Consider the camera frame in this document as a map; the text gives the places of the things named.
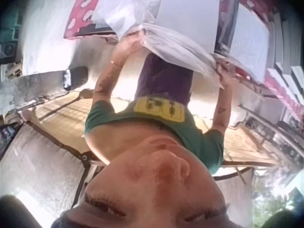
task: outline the eyelash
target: eyelash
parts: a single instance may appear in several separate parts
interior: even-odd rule
[[[89,196],[85,196],[85,201],[104,213],[110,213],[119,217],[125,217],[126,214],[119,210],[109,199],[91,199]]]
[[[199,215],[193,215],[189,218],[186,218],[185,221],[186,222],[198,222],[198,221],[203,221],[205,220],[205,215],[203,214],[199,214]]]

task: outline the man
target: man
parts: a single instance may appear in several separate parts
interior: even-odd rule
[[[111,93],[143,36],[124,37],[96,83],[85,139],[107,167],[88,185],[83,202],[54,227],[235,227],[210,175],[223,161],[232,100],[229,66],[218,65],[224,89],[205,134],[187,109],[193,72],[154,54],[144,63],[135,100],[115,113]]]

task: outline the white paper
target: white paper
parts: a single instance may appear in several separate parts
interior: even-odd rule
[[[219,0],[162,0],[156,24],[179,32],[214,53]]]
[[[258,82],[263,82],[268,55],[269,31],[264,23],[239,4],[230,55],[249,68]]]

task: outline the tattoo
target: tattoo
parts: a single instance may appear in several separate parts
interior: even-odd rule
[[[107,74],[107,76],[98,84],[99,88],[96,92],[111,95],[114,86],[119,77],[119,72],[111,71]]]
[[[224,113],[224,112],[226,112],[226,108],[219,108],[218,109],[218,114],[222,114],[222,113]]]

